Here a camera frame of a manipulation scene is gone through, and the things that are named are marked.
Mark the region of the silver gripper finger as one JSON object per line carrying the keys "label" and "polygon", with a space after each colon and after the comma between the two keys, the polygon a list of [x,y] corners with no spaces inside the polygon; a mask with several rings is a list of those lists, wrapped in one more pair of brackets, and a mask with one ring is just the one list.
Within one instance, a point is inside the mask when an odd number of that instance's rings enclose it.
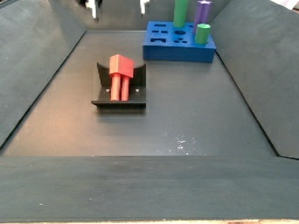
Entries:
{"label": "silver gripper finger", "polygon": [[151,0],[139,0],[140,3],[140,13],[144,15],[148,13]]}
{"label": "silver gripper finger", "polygon": [[87,0],[85,7],[91,9],[91,16],[93,19],[99,18],[99,2],[97,0]]}

